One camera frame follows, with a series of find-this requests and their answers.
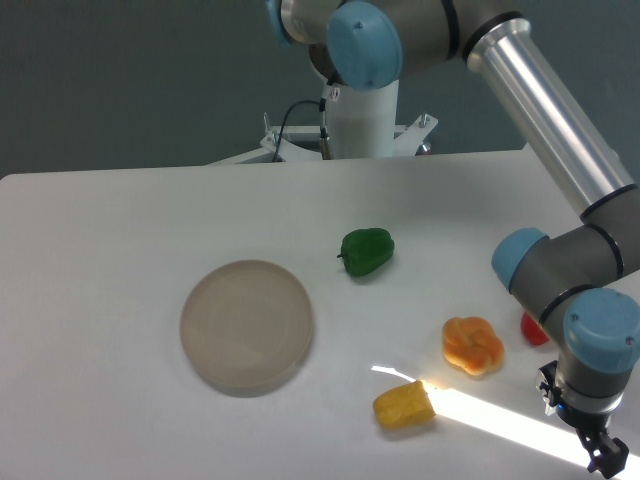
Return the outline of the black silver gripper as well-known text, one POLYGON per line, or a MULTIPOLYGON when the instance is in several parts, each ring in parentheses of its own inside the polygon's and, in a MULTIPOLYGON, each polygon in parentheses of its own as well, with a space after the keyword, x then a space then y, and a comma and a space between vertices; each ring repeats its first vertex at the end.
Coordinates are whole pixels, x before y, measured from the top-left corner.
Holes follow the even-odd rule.
POLYGON ((628 446, 611 438, 611 419, 621 404, 623 393, 595 398, 579 394, 569 386, 556 386, 557 361, 539 368, 536 388, 545 403, 545 414, 556 415, 576 430, 582 447, 589 455, 589 473, 619 474, 627 463, 628 446))

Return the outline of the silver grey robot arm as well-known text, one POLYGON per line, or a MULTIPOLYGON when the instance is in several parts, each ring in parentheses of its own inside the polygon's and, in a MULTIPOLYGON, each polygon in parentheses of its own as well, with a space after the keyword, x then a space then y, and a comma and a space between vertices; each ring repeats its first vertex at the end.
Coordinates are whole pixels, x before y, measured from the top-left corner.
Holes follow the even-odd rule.
POLYGON ((270 1, 283 45, 306 44, 329 83, 371 91, 453 58, 481 75, 579 214, 550 238, 518 230, 496 248, 504 287, 558 346, 540 370, 547 408, 576 434, 589 470, 622 472, 608 432, 639 359, 639 306, 612 289, 639 268, 639 188, 530 37, 509 1, 270 1))

